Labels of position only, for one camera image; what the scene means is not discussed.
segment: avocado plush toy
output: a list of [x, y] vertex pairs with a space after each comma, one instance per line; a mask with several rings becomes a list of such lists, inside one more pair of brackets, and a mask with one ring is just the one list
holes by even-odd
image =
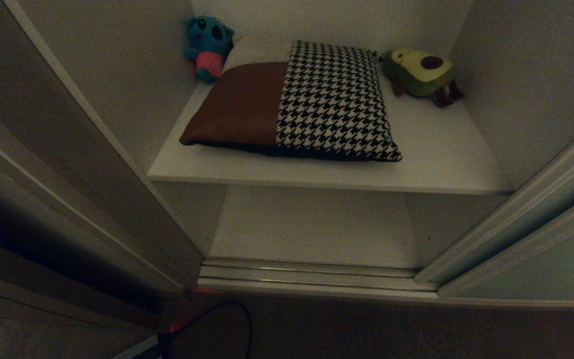
[[223, 73], [223, 64], [233, 47], [234, 31], [220, 20], [209, 16], [193, 17], [187, 24], [190, 48], [183, 52], [196, 64], [196, 76], [214, 82]]
[[[430, 97], [438, 107], [453, 104], [464, 97], [453, 77], [453, 63], [426, 52], [399, 48], [381, 56], [382, 69], [394, 85], [394, 94], [405, 91], [416, 97]], [[444, 88], [448, 86], [447, 96]]]

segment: power cord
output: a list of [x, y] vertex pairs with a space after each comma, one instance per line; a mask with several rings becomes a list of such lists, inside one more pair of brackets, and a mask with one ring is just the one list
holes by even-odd
[[216, 311], [219, 308], [223, 308], [223, 307], [226, 307], [229, 305], [234, 305], [236, 307], [241, 308], [242, 311], [245, 313], [245, 316], [247, 317], [247, 320], [248, 320], [248, 345], [247, 345], [247, 352], [245, 354], [245, 359], [249, 359], [249, 353], [251, 352], [251, 338], [252, 338], [252, 334], [253, 334], [253, 328], [252, 328], [252, 323], [251, 323], [251, 314], [249, 313], [247, 307], [244, 304], [242, 304], [241, 302], [223, 302], [223, 303], [214, 305], [214, 307], [211, 307], [210, 309], [208, 309], [205, 312], [202, 312], [201, 314], [196, 316], [196, 318], [191, 320], [189, 323], [187, 323], [187, 325], [185, 325], [181, 329], [178, 329], [175, 332], [171, 332], [169, 334], [159, 334], [158, 335], [159, 345], [161, 346], [160, 354], [161, 354], [162, 359], [171, 359], [169, 357], [169, 350], [172, 348], [173, 342], [178, 336], [183, 334], [187, 329], [191, 328], [198, 321], [202, 320], [206, 316], [209, 316], [209, 314], [211, 314], [212, 312]]

